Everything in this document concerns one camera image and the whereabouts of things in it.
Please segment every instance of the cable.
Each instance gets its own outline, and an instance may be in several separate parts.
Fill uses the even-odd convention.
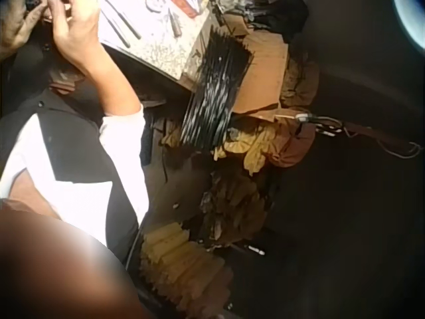
[[[409,144],[413,145],[412,149],[408,152],[408,153],[413,153],[410,155],[402,155],[393,151],[390,151],[380,140],[376,140],[378,145],[388,154],[391,154],[397,158],[401,158],[402,160],[410,160],[412,158],[415,158],[416,156],[419,155],[419,153],[424,149],[421,146],[419,146],[418,144],[414,143],[414,142],[410,142]]]
[[[348,138],[355,138],[356,136],[359,135],[359,133],[354,133],[351,134],[347,128],[343,125],[343,123],[335,118],[330,118],[329,116],[318,116],[316,117],[318,120],[328,120],[331,122],[335,122],[336,124],[338,124],[340,127],[342,127],[344,129],[345,134],[347,135]],[[396,153],[394,151],[389,150],[383,143],[382,141],[375,139],[378,143],[378,145],[388,154],[393,155],[397,158],[401,158],[402,160],[410,160],[412,158],[415,158],[416,156],[419,155],[419,153],[424,149],[422,146],[414,143],[414,142],[409,142],[410,145],[412,145],[412,149],[408,151],[408,153],[406,155],[404,154],[399,154]]]
[[[352,133],[348,132],[348,130],[345,126],[343,127],[343,129],[344,129],[344,132],[345,132],[345,134],[347,135],[348,138],[355,138],[356,136],[359,135],[359,133],[352,134]]]

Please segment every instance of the brown paper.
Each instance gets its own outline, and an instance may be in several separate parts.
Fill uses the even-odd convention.
[[[279,107],[288,45],[281,35],[264,31],[247,35],[244,44],[254,59],[240,87],[233,112],[241,114],[273,104]]]

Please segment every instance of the brown cloth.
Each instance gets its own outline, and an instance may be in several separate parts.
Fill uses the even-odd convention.
[[[309,106],[319,88],[319,74],[319,66],[308,60],[307,54],[300,62],[291,58],[280,93],[282,103],[288,107]]]
[[[299,124],[285,118],[280,119],[279,123],[241,118],[230,129],[224,145],[214,151],[214,160],[225,158],[228,153],[245,154],[244,169],[252,176],[267,161],[278,167],[299,163],[314,138],[314,124]]]
[[[294,120],[283,119],[266,153],[270,163],[278,167],[299,163],[314,142],[315,127],[315,124],[298,124]]]

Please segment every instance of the clutter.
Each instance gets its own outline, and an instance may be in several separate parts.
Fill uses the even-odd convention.
[[[280,91],[288,62],[288,45],[277,34],[255,31],[244,38],[254,58],[240,86],[233,112],[243,114],[280,105]]]
[[[313,145],[315,129],[314,124],[283,119],[266,151],[270,163],[278,167],[291,167],[299,163]]]
[[[227,154],[244,154],[244,169],[252,176],[269,161],[278,167],[299,163],[315,138],[315,126],[294,119],[279,123],[241,118],[236,121],[222,147],[214,151],[214,160]]]
[[[240,15],[222,15],[223,26],[234,37],[249,35],[253,32],[245,23],[245,20]]]
[[[287,107],[309,106],[319,88],[319,66],[304,54],[300,62],[290,59],[280,98]]]
[[[203,239],[207,246],[229,246],[251,239],[262,228],[267,212],[257,185],[239,171],[212,174],[211,190],[200,204],[205,214]]]
[[[216,316],[230,297],[232,270],[222,258],[189,241],[189,232],[177,223],[143,236],[140,271],[188,318]]]
[[[309,15],[303,0],[222,2],[223,13],[241,15],[256,30],[281,34],[285,43],[291,43],[295,34],[302,31]]]
[[[183,122],[183,145],[211,151],[223,144],[238,88],[251,58],[250,51],[234,37],[211,29],[197,90]]]
[[[166,121],[161,145],[177,148],[180,146],[181,124],[170,119],[166,119]]]

